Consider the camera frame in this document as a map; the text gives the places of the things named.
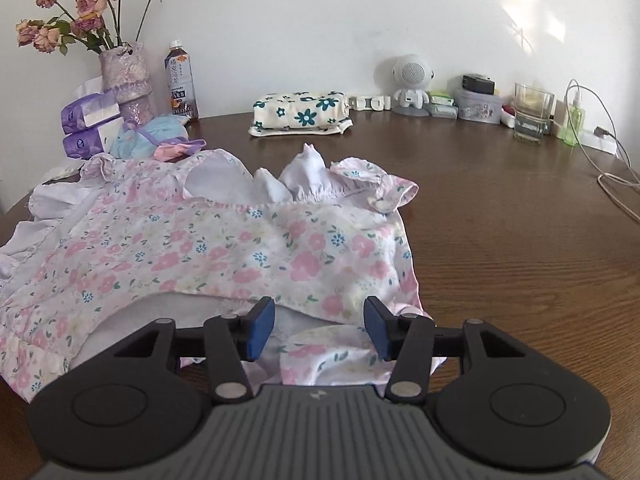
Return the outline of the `oolong tea bottle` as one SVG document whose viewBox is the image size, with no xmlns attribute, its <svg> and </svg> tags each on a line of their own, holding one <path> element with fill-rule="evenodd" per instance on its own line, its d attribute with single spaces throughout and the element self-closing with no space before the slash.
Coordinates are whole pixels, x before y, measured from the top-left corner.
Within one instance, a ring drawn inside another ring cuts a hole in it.
<svg viewBox="0 0 640 480">
<path fill-rule="evenodd" d="M 188 122 L 198 120 L 198 103 L 190 55 L 183 49 L 180 40 L 170 44 L 164 67 L 170 96 L 171 113 L 186 118 Z"/>
</svg>

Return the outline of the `pink floral child dress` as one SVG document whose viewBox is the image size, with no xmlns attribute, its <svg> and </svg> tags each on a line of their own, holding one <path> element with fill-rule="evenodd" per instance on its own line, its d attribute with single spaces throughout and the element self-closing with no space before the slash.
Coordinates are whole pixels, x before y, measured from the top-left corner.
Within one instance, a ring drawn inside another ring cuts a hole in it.
<svg viewBox="0 0 640 480">
<path fill-rule="evenodd" d="M 385 385 L 366 298 L 421 314 L 400 208 L 416 185 L 305 145 L 282 174 L 223 150 L 181 162 L 98 155 L 34 189 L 1 249 L 1 376 L 23 399 L 157 318 L 194 327 L 270 297 L 253 385 Z"/>
</svg>

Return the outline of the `white letter ornament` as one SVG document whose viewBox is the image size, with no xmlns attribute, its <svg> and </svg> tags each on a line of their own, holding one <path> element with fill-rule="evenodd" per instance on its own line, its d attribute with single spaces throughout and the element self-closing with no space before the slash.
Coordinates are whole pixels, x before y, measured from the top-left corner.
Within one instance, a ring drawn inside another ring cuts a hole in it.
<svg viewBox="0 0 640 480">
<path fill-rule="evenodd" d="M 392 108 L 391 96 L 349 96 L 348 105 L 356 112 L 384 112 Z"/>
</svg>

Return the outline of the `dried rose bouquet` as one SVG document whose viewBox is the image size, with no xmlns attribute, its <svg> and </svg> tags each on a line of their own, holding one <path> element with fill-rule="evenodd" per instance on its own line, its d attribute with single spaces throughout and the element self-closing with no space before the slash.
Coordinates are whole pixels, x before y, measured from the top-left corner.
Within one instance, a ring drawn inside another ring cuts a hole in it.
<svg viewBox="0 0 640 480">
<path fill-rule="evenodd" d="M 20 48 L 44 54 L 66 55 L 71 44 L 102 54 L 130 44 L 122 36 L 122 0 L 35 0 L 41 10 L 52 10 L 47 20 L 24 18 L 15 25 Z"/>
</svg>

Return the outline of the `lower purple tissue pack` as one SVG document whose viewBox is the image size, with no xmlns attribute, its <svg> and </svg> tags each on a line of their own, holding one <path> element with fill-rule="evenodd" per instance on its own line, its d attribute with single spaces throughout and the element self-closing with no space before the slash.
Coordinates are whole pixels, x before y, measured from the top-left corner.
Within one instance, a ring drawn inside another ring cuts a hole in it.
<svg viewBox="0 0 640 480">
<path fill-rule="evenodd" d="M 68 158 L 90 159 L 93 155 L 108 153 L 122 128 L 121 122 L 106 122 L 76 133 L 63 139 L 63 150 Z"/>
</svg>

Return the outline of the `white power adapter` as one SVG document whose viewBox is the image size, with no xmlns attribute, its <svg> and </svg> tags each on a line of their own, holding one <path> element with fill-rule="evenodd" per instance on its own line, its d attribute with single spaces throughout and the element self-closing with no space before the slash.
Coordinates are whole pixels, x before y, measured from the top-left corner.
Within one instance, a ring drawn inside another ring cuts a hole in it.
<svg viewBox="0 0 640 480">
<path fill-rule="evenodd" d="M 582 130 L 579 133 L 579 141 L 586 148 L 592 148 L 611 155 L 617 153 L 617 144 L 614 136 L 608 130 L 603 130 L 602 128 L 595 128 L 593 131 Z"/>
</svg>

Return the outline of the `white robot figure speaker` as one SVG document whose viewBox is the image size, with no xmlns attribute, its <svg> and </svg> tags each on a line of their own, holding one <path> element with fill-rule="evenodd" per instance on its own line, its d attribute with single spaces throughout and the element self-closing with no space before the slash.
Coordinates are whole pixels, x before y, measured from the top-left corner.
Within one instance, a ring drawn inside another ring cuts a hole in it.
<svg viewBox="0 0 640 480">
<path fill-rule="evenodd" d="M 428 117 L 431 103 L 426 89 L 434 78 L 431 66 L 415 54 L 401 56 L 393 67 L 396 90 L 392 97 L 392 111 L 410 117 Z"/>
</svg>

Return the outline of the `purple textured vase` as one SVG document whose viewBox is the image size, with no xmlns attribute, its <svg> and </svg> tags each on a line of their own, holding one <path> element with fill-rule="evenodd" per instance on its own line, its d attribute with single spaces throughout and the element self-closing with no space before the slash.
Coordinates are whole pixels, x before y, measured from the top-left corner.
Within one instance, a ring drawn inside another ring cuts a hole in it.
<svg viewBox="0 0 640 480">
<path fill-rule="evenodd" d="M 151 72 L 141 42 L 99 55 L 104 92 L 113 92 L 125 122 L 146 125 L 154 118 Z"/>
</svg>

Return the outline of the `clear drinking glass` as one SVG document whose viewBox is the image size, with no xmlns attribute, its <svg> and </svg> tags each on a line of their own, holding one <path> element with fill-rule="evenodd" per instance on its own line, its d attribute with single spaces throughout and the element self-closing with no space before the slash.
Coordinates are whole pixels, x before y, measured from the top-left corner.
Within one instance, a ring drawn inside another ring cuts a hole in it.
<svg viewBox="0 0 640 480">
<path fill-rule="evenodd" d="M 512 105 L 515 110 L 514 136 L 541 144 L 549 132 L 555 96 L 527 84 L 514 84 Z"/>
</svg>

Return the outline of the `purple tissue pack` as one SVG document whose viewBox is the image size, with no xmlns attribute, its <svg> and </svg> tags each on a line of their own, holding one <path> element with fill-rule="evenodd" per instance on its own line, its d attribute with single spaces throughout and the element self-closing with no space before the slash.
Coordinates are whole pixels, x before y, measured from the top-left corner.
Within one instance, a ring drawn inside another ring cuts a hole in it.
<svg viewBox="0 0 640 480">
<path fill-rule="evenodd" d="M 90 159 L 93 155 L 108 153 L 122 128 L 121 122 L 106 122 L 76 133 L 63 139 L 63 150 L 68 158 Z"/>
<path fill-rule="evenodd" d="M 120 116 L 113 91 L 83 96 L 61 110 L 61 126 L 65 134 L 78 133 L 109 122 Z"/>
</svg>

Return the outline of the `upper purple tissue pack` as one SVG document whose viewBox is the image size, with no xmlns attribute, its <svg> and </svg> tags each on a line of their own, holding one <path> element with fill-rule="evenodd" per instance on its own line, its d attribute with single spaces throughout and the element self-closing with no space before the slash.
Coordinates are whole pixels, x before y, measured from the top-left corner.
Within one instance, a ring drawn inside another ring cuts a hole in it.
<svg viewBox="0 0 640 480">
<path fill-rule="evenodd" d="M 78 133 L 109 122 L 120 116 L 113 91 L 83 96 L 61 110 L 61 126 L 65 134 Z"/>
</svg>

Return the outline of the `grey printed tin box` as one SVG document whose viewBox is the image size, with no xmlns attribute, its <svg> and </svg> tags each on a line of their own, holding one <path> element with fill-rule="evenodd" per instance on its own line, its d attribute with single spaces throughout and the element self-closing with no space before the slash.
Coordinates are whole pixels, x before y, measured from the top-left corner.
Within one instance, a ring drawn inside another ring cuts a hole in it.
<svg viewBox="0 0 640 480">
<path fill-rule="evenodd" d="M 503 100 L 495 94 L 476 93 L 463 88 L 454 90 L 458 118 L 467 122 L 498 125 Z"/>
</svg>

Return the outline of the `green spray bottle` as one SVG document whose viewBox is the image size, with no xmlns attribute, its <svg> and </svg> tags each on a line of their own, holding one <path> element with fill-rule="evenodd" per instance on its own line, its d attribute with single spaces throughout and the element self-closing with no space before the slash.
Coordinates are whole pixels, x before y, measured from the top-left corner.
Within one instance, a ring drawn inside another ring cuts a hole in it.
<svg viewBox="0 0 640 480">
<path fill-rule="evenodd" d="M 560 138 L 568 146 L 576 146 L 582 126 L 585 121 L 585 110 L 582 108 L 582 92 L 575 86 L 572 88 L 574 96 L 568 96 L 563 101 L 564 115 L 562 117 Z"/>
</svg>

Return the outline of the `folded cream blue-flower cloth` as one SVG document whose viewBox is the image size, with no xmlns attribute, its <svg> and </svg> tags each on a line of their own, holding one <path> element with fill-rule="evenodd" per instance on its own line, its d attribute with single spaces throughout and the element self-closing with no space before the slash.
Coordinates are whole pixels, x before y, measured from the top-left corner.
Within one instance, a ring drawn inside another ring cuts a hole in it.
<svg viewBox="0 0 640 480">
<path fill-rule="evenodd" d="M 342 134 L 352 126 L 343 92 L 268 93 L 253 104 L 251 136 Z"/>
</svg>

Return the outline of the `blue pink purple garment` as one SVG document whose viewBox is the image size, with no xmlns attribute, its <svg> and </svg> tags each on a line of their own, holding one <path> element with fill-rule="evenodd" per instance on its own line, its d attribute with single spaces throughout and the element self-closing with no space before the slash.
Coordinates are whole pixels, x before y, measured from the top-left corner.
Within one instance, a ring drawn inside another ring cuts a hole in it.
<svg viewBox="0 0 640 480">
<path fill-rule="evenodd" d="M 114 141 L 110 154 L 118 159 L 152 158 L 158 162 L 189 157 L 206 147 L 202 139 L 191 140 L 186 118 L 163 115 L 144 126 L 126 122 Z"/>
</svg>

